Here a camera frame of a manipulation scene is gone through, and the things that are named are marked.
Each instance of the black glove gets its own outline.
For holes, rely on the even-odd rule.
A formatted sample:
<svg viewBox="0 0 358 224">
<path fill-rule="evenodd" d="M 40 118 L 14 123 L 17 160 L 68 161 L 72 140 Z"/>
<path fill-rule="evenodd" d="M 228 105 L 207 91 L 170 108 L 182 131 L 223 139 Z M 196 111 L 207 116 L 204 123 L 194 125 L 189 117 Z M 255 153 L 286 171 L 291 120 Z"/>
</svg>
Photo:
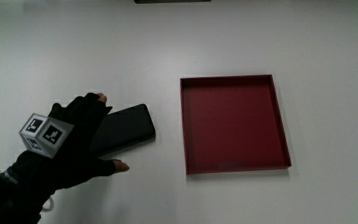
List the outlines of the black glove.
<svg viewBox="0 0 358 224">
<path fill-rule="evenodd" d="M 98 100 L 99 97 L 88 93 L 75 98 L 66 108 L 55 103 L 49 117 L 75 125 L 55 157 L 51 159 L 26 151 L 5 172 L 6 177 L 17 181 L 12 200 L 19 213 L 39 213 L 56 190 L 114 173 L 113 160 L 104 161 L 89 152 L 96 130 L 112 109 Z"/>
</svg>

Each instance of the red tray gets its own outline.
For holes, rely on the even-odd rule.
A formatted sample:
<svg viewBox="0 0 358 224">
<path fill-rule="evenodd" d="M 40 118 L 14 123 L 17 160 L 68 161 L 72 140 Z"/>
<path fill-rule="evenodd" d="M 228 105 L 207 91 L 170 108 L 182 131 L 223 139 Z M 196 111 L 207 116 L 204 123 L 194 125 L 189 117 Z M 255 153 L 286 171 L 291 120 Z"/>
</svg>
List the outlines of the red tray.
<svg viewBox="0 0 358 224">
<path fill-rule="evenodd" d="M 272 75 L 181 78 L 186 174 L 291 166 Z"/>
</svg>

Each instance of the black device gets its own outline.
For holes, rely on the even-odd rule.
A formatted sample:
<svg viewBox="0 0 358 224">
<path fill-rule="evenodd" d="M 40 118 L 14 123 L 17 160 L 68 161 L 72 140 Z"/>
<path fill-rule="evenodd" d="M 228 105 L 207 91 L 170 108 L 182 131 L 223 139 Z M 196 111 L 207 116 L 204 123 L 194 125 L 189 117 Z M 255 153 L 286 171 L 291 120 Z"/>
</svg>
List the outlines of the black device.
<svg viewBox="0 0 358 224">
<path fill-rule="evenodd" d="M 106 115 L 92 139 L 90 152 L 102 156 L 154 137 L 150 113 L 145 104 L 140 104 Z"/>
</svg>

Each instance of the hand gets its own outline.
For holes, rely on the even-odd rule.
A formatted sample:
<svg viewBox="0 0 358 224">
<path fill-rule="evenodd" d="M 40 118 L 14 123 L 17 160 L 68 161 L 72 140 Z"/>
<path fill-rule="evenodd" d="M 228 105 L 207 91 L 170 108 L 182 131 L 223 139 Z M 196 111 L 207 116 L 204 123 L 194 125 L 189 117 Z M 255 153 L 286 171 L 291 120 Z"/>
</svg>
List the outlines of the hand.
<svg viewBox="0 0 358 224">
<path fill-rule="evenodd" d="M 17 201 L 27 203 L 24 198 L 43 202 L 58 189 L 70 188 L 97 176 L 109 176 L 129 170 L 129 166 L 118 160 L 98 159 L 90 154 L 91 140 L 103 118 L 111 111 L 106 107 L 106 96 L 88 93 L 75 98 L 66 108 L 55 103 L 49 117 L 74 124 L 74 128 L 53 159 L 26 151 L 8 168 L 18 179 Z"/>
</svg>

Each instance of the tray rim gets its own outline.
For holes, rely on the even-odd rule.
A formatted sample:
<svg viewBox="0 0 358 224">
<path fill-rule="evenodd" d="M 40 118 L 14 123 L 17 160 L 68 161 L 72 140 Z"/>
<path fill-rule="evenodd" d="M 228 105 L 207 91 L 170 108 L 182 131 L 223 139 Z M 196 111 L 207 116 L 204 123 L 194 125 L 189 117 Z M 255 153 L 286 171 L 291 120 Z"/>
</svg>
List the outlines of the tray rim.
<svg viewBox="0 0 358 224">
<path fill-rule="evenodd" d="M 188 149 L 186 148 L 186 134 L 185 134 L 185 120 L 184 120 L 184 86 L 185 82 L 187 80 L 228 80 L 228 79 L 242 79 L 242 80 L 252 80 L 252 79 L 260 79 L 260 80 L 268 80 L 269 81 L 269 87 L 272 88 L 272 104 L 273 109 L 277 109 L 277 112 L 275 112 L 275 116 L 278 117 L 277 119 L 277 125 L 278 125 L 278 132 L 282 133 L 282 154 L 285 161 L 285 164 L 283 166 L 263 166 L 263 167 L 242 167 L 242 168 L 233 168 L 233 169 L 189 169 L 189 155 L 188 155 Z M 186 78 L 180 78 L 180 102 L 181 102 L 181 119 L 182 119 L 182 133 L 183 133 L 183 147 L 185 152 L 185 167 L 186 167 L 186 175 L 189 174 L 206 174 L 206 173 L 218 173 L 218 172 L 240 172 L 240 171 L 251 171 L 251 170 L 272 170 L 272 169 L 287 169 L 292 166 L 290 153 L 288 150 L 288 144 L 287 144 L 287 138 L 285 135 L 285 130 L 282 122 L 282 115 L 280 112 L 280 105 L 278 104 L 277 100 L 277 92 L 275 89 L 274 81 L 273 81 L 273 75 L 231 75 L 231 76 L 217 76 L 217 77 L 186 77 Z"/>
</svg>

